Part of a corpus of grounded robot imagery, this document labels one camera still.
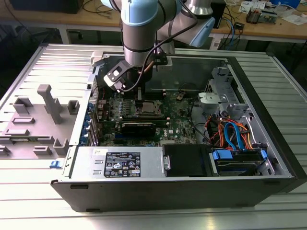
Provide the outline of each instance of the power supply label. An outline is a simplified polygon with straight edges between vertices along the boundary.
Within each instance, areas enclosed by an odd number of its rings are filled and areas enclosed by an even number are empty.
[[[107,152],[105,177],[140,177],[140,152]]]

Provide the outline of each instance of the desk surface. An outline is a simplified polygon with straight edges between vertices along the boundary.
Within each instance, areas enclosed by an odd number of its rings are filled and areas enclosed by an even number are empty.
[[[20,20],[25,22],[40,23],[58,23],[58,24],[74,24],[74,25],[92,25],[92,26],[118,26],[119,14],[115,11],[111,12],[112,19],[100,16],[96,13],[86,12],[81,9],[77,14],[55,13],[55,12],[39,12],[39,11],[15,11],[9,4],[11,11]],[[94,4],[89,3],[86,8],[94,11]],[[295,39],[307,39],[307,23],[303,25],[294,25],[280,18],[276,24],[249,24],[246,23],[246,14],[238,13],[239,6],[229,7],[231,14],[237,18],[237,22],[245,24],[243,35],[266,36],[266,37],[283,37]],[[300,4],[300,11],[307,11],[307,6]],[[4,0],[0,0],[0,20],[14,21],[4,5]],[[226,25],[226,21],[222,21],[219,29],[213,29],[212,33],[227,34],[230,30]]]

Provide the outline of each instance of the green circuit board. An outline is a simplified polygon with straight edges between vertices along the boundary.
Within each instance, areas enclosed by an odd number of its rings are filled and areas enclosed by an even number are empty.
[[[196,143],[196,137],[191,128],[188,109],[190,107],[188,99],[181,101],[176,99],[177,93],[166,93],[163,100],[154,100],[155,105],[159,105],[159,112],[166,119],[142,120],[141,122],[151,122],[157,124],[155,135],[149,138],[125,138],[120,132],[123,107],[129,114],[135,112],[134,100],[124,100],[118,94],[108,98],[107,106],[104,108],[102,119],[102,139],[100,146],[161,146],[167,143]]]

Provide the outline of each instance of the motherboard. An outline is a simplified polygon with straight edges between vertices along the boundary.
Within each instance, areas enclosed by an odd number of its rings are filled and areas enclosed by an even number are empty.
[[[189,121],[189,98],[176,92],[164,92],[158,98],[136,101],[115,93],[100,100],[99,145],[152,147],[196,143],[195,130]]]

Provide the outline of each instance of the metal work surface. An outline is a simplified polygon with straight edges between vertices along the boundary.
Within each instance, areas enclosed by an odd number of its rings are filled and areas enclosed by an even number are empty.
[[[34,95],[39,84],[53,88],[61,103],[80,100],[92,72],[93,51],[118,51],[114,46],[49,45],[39,48],[0,101],[0,132],[10,120],[17,96]],[[306,93],[273,57],[265,53],[177,50],[178,54],[236,57],[289,146],[307,171]],[[61,170],[51,160],[0,161],[0,224],[8,229],[307,229],[307,184],[289,194],[269,197],[252,208],[194,209],[120,213],[77,213],[50,186]]]

